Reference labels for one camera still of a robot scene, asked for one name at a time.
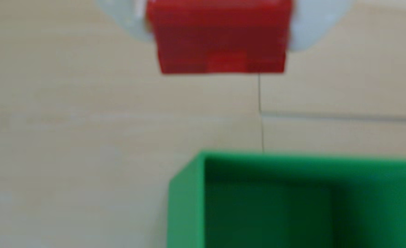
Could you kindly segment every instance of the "green container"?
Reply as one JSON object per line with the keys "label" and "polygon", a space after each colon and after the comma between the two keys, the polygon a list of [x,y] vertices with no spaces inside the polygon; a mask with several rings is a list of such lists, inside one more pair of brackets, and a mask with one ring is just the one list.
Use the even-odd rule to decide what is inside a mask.
{"label": "green container", "polygon": [[406,160],[201,153],[170,183],[168,248],[406,248]]}

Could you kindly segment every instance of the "beige wall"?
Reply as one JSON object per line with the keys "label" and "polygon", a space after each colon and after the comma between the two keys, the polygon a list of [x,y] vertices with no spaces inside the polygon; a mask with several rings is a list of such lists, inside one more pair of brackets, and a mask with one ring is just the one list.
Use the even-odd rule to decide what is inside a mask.
{"label": "beige wall", "polygon": [[406,8],[406,0],[359,0],[361,3],[381,4],[394,8]]}

